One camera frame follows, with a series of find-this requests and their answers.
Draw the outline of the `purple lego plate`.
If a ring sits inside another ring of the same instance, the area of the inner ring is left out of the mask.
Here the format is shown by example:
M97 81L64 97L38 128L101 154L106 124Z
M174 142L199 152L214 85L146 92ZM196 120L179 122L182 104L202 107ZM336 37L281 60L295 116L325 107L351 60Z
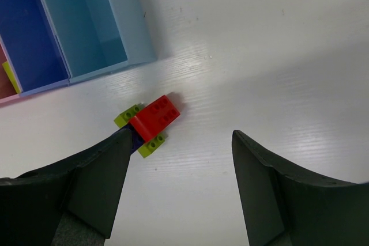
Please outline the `purple lego plate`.
M133 127L131 123L127 123L122 128L120 128L116 133L130 133L130 137L125 135L123 144L126 146L131 146L130 154L136 152L144 143L144 139L139 135L138 131Z

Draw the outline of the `green curved lego brick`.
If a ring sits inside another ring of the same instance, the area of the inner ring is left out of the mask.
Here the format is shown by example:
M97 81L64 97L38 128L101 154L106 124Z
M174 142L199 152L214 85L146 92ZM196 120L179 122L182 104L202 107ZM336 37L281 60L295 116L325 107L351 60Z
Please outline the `green curved lego brick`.
M7 77L9 78L11 84L13 85L14 90L16 91L17 94L20 94L21 90L20 90L18 82L15 78L15 75L13 73L13 70L12 70L12 67L11 67L10 63L8 61L6 61L2 64L2 66L3 66L3 69L4 69Z

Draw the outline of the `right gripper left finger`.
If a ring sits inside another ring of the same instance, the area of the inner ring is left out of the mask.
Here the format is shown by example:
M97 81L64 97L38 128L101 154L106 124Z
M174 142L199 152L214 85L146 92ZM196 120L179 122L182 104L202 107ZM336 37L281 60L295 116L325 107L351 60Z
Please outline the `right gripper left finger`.
M104 245L131 156L121 129L53 164L1 179L2 245Z

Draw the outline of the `red flower lego brick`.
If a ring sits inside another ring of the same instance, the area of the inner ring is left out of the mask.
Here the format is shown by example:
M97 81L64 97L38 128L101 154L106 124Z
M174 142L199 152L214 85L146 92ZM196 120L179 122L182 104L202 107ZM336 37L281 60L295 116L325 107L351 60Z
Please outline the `red flower lego brick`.
M134 115L129 123L133 125L145 142L149 142L179 115L180 112L176 106L166 95L163 95Z

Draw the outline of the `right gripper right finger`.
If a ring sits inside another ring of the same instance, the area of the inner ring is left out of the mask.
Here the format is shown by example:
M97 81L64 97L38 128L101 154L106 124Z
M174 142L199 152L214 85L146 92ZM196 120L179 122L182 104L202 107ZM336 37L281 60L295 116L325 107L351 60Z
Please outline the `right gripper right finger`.
M232 134L250 245L367 245L368 184L328 177Z

